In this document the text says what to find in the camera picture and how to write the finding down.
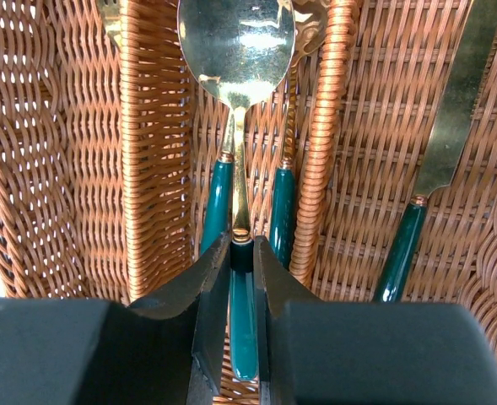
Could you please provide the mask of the small gold spoon green handle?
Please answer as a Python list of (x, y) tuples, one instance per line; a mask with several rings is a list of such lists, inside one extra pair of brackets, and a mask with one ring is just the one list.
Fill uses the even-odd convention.
[(295, 19), (295, 47), (287, 75), (288, 102), (284, 140), (279, 148), (280, 163), (275, 172), (273, 207), (269, 228), (269, 242), (274, 255), (284, 268), (289, 267), (294, 233), (295, 199), (295, 129), (298, 65), (302, 57), (319, 49), (325, 40), (328, 9), (325, 0), (297, 0), (293, 2)]

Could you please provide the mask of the gold knife green handle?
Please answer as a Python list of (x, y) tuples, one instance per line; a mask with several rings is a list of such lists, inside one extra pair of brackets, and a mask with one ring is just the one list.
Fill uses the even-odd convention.
[(473, 112), (496, 48), (497, 1), (473, 1), (429, 135), (424, 160), (372, 300), (402, 298), (431, 194), (449, 186), (469, 136)]

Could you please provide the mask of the brown wicker cutlery tray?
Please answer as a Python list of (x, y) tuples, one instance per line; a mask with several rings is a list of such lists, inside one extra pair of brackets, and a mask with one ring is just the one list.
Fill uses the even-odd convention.
[[(298, 66), (292, 267), (372, 297), (424, 157), (466, 1), (331, 1)], [(127, 304), (200, 255), (226, 108), (181, 58), (174, 1), (0, 1), (0, 278), (11, 298)], [(429, 198), (406, 300), (458, 303), (497, 358), (497, 49), (452, 184)]]

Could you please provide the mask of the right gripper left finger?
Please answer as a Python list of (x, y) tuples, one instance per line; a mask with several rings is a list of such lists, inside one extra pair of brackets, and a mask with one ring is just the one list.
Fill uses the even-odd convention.
[(0, 404), (209, 404), (219, 393), (230, 237), (130, 305), (0, 298)]

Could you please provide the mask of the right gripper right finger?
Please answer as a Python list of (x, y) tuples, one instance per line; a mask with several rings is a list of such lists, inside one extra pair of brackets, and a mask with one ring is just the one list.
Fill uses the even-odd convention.
[(460, 305), (317, 298), (253, 249), (263, 404), (497, 404), (497, 362)]

